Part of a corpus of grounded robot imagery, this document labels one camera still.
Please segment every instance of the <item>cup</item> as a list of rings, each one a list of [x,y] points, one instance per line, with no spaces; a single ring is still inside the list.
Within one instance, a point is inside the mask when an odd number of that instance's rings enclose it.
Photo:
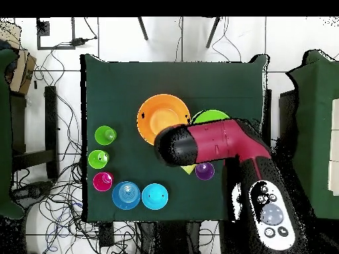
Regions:
[[[168,191],[164,186],[157,183],[149,184],[142,191],[142,202],[151,210],[163,208],[168,201]]]
[[[88,163],[94,169],[102,169],[109,161],[109,154],[103,150],[94,150],[88,156]]]
[[[113,203],[122,210],[131,210],[140,202],[140,190],[133,182],[120,182],[112,193]]]
[[[195,167],[195,174],[200,180],[209,180],[215,174],[215,168],[211,163],[200,163]]]
[[[109,145],[117,138],[117,132],[109,126],[101,126],[95,131],[94,137],[100,145]]]
[[[97,173],[93,178],[93,186],[100,192],[105,192],[112,187],[113,174],[108,171]]]

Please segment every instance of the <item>purple cup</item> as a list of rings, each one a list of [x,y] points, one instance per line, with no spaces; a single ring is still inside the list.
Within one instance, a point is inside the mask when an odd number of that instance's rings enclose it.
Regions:
[[[195,174],[200,180],[209,180],[215,174],[215,168],[211,163],[200,163],[195,167]]]
[[[93,186],[98,191],[105,192],[112,187],[113,174],[108,171],[97,173],[93,178]]]

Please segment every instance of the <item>light green cup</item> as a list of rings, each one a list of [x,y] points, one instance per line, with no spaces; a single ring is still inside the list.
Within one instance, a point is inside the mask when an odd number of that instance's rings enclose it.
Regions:
[[[94,169],[102,169],[109,161],[109,154],[103,150],[94,150],[88,156],[88,163]]]
[[[109,126],[101,126],[95,131],[94,137],[100,145],[109,145],[117,138],[117,132]]]

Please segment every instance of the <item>dark green tablecloth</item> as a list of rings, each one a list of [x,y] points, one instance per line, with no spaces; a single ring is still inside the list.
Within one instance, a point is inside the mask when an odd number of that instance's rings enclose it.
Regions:
[[[317,50],[289,72],[299,94],[293,166],[318,218],[339,219],[339,196],[328,190],[332,101],[339,99],[339,63]]]
[[[160,183],[169,192],[168,203],[161,210],[149,210],[141,201],[132,210],[119,210],[112,201],[113,188],[107,192],[93,188],[92,180],[99,170],[87,164],[87,220],[227,220],[222,161],[214,162],[215,176],[210,181],[200,181],[194,172],[188,175],[180,167],[161,164],[153,146],[138,133],[136,115],[146,99],[169,93],[185,102],[191,116],[213,108],[247,118],[258,127],[254,119],[262,119],[266,56],[258,56],[252,63],[105,63],[90,55],[84,60],[87,155],[94,149],[108,152],[110,161],[102,170],[115,176],[113,187],[121,181],[132,181],[142,191],[150,183]],[[117,131],[117,139],[109,146],[95,141],[95,130],[102,125]]]
[[[12,50],[0,50],[0,216],[22,218],[23,209],[9,196],[12,179],[12,122],[9,85],[5,80],[6,67],[17,59]]]

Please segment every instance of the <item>white tile floor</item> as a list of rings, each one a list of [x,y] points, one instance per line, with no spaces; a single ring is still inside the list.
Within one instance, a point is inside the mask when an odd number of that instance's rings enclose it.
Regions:
[[[48,50],[37,50],[36,45],[36,19],[15,18],[0,19],[15,22],[22,28],[21,44],[24,48],[37,58],[37,64],[41,65],[45,57],[50,53]],[[81,130],[80,113],[80,54],[93,54],[108,62],[160,62],[174,61],[177,43],[181,36],[178,27],[179,17],[144,17],[144,24],[149,37],[145,41],[137,18],[88,18],[87,21],[98,40],[91,40],[76,50],[56,50],[54,55],[63,63],[66,72],[57,84],[57,91],[69,104],[71,104]],[[41,46],[55,46],[60,42],[70,41],[71,18],[50,18],[50,36],[41,39]],[[205,45],[211,31],[214,19],[203,17],[185,17],[183,31],[183,61],[226,61],[224,57],[212,48],[206,49]],[[329,56],[335,57],[339,53],[338,17],[230,17],[226,36],[239,49],[242,62],[249,62],[256,54],[268,54],[270,63],[268,66],[268,87],[272,89],[272,138],[279,135],[278,125],[278,98],[279,94],[293,89],[293,84],[285,75],[285,71],[301,64],[305,51],[320,48]],[[223,34],[224,19],[219,23],[212,44]],[[92,38],[93,35],[83,18],[75,18],[75,37]],[[240,60],[236,48],[225,38],[220,40],[215,49],[222,52],[230,61]],[[177,51],[177,60],[181,59],[181,43]],[[44,67],[51,71],[52,78],[57,80],[62,74],[62,64],[49,57]],[[45,73],[45,79],[52,81]],[[27,151],[44,149],[44,86],[45,82],[37,81],[38,88],[30,87],[28,92],[28,106],[26,108],[26,148]],[[66,122],[70,121],[71,111],[62,103],[58,103],[58,114]],[[68,145],[67,127],[59,119],[59,150],[63,153]],[[77,140],[77,126],[75,122],[71,125],[71,137]],[[61,169],[70,165],[75,150],[70,148],[65,159],[61,162]],[[19,178],[26,171],[19,172]],[[70,174],[65,174],[60,180],[67,181]],[[23,182],[46,179],[45,165],[30,168],[30,175]],[[46,230],[50,221],[49,211],[44,204],[34,206],[30,211],[27,222],[27,243],[30,251],[42,253],[46,249]],[[202,228],[215,231],[216,222],[203,222]],[[126,230],[117,232],[116,239],[123,237]],[[207,230],[201,232],[201,245],[208,243],[212,237]],[[71,236],[61,235],[53,246],[57,251],[49,251],[47,254],[65,254],[74,242]],[[128,241],[128,253],[133,253],[135,246]],[[220,254],[220,242],[218,235],[212,243],[201,246],[202,254]],[[95,254],[86,239],[77,239],[73,245],[73,252],[67,254]]]

